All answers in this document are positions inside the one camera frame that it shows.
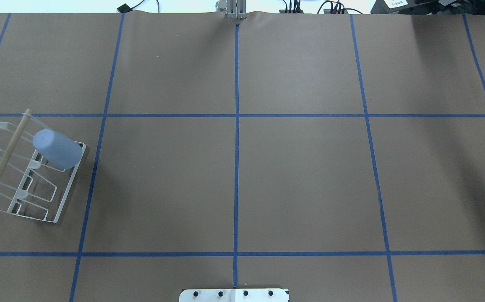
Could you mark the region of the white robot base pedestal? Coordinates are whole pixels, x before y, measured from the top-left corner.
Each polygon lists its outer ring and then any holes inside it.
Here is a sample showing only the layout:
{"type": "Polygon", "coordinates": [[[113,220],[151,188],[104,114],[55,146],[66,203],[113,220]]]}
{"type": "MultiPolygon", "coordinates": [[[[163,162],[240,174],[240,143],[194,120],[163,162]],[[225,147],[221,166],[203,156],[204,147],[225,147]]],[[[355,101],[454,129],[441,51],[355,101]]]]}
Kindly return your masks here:
{"type": "Polygon", "coordinates": [[[288,289],[187,289],[179,296],[180,302],[289,302],[288,289]]]}

